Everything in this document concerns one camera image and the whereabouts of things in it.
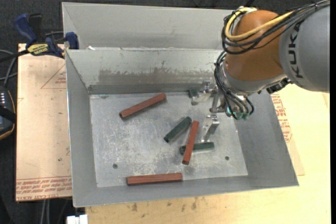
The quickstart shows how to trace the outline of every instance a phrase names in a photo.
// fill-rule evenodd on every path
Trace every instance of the bin floor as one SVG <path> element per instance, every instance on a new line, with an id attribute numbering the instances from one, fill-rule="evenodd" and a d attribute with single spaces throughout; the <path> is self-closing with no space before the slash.
<path id="1" fill-rule="evenodd" d="M 179 148 L 185 145 L 189 129 L 176 140 L 163 138 L 183 118 L 202 123 L 212 106 L 212 98 L 192 105 L 186 92 L 166 92 L 167 100 L 123 120 L 119 112 L 157 93 L 106 94 L 90 96 L 94 164 L 98 187 L 124 186 L 126 177 L 148 174 L 183 174 L 183 180 L 246 176 L 247 169 L 234 119 L 217 114 L 220 121 L 209 138 L 215 148 L 194 152 L 189 165 L 182 164 Z"/>

